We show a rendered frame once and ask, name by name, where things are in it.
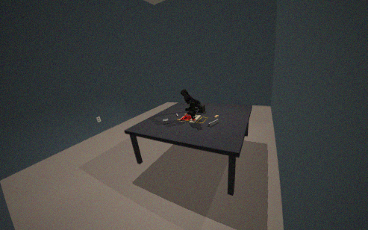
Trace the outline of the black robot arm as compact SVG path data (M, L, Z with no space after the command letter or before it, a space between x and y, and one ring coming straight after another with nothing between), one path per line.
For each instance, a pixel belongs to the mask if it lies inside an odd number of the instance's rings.
M181 95L184 96L184 101L188 104L190 104L190 107L194 108L197 107L198 109L200 109L201 107L203 107L200 103L199 100L194 99L193 97L191 97L186 89L183 89L181 91ZM185 108L185 111L190 111L190 107Z

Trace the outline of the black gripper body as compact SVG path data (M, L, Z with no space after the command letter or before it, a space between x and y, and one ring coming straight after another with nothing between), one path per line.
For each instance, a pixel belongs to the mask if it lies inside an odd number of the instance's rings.
M198 110L198 108L192 108L190 107L190 111L187 112L187 114L192 115L194 111Z

